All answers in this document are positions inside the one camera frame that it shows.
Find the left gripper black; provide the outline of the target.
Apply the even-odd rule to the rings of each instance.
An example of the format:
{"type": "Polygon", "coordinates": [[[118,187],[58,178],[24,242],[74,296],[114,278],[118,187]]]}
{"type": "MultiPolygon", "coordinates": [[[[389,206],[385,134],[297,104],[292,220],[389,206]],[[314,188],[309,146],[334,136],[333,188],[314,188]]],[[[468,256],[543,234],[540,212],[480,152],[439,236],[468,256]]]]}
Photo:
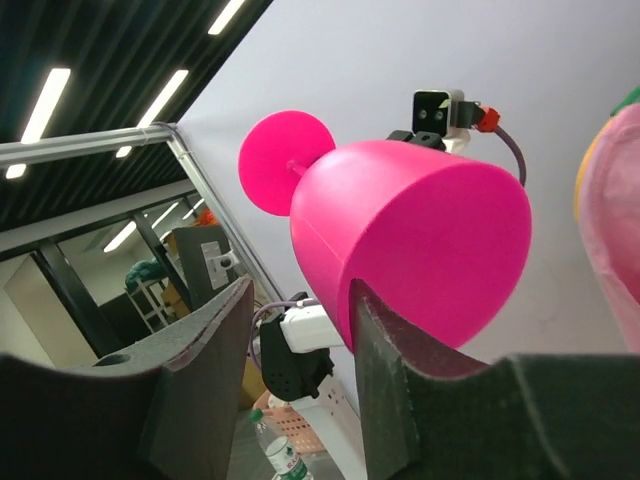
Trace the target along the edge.
{"type": "Polygon", "coordinates": [[[413,133],[405,130],[394,130],[387,137],[388,140],[410,143],[434,150],[445,150],[446,145],[442,137],[433,132],[413,133]]]}

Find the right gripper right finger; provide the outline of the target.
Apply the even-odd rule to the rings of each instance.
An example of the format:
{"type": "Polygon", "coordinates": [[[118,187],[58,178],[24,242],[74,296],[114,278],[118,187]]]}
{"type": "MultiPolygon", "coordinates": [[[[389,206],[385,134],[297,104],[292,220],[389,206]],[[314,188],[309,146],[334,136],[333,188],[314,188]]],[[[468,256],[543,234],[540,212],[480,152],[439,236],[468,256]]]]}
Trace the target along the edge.
{"type": "Polygon", "coordinates": [[[638,477],[637,356],[486,364],[410,324],[360,280],[349,304],[370,478],[638,477]]]}

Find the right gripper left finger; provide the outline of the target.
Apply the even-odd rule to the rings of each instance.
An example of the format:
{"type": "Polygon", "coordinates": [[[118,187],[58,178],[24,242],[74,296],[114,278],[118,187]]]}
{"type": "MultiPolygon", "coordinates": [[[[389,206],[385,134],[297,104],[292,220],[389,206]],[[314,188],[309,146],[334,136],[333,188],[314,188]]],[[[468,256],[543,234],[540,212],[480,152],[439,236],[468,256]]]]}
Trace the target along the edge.
{"type": "Polygon", "coordinates": [[[242,277],[88,367],[3,355],[2,477],[225,478],[253,301],[253,282],[242,277]]]}

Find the pink plastic wine glass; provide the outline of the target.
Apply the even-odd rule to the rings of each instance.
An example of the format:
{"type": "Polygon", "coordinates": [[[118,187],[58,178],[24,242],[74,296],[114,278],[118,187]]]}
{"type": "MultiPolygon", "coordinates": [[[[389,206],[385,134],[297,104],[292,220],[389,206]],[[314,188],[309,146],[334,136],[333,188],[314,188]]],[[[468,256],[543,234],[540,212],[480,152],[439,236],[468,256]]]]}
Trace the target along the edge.
{"type": "Polygon", "coordinates": [[[282,111],[249,132],[238,173],[258,208],[288,219],[299,268],[347,346],[353,280],[459,347],[524,270],[531,207],[500,167],[400,140],[337,146],[316,117],[282,111]]]}

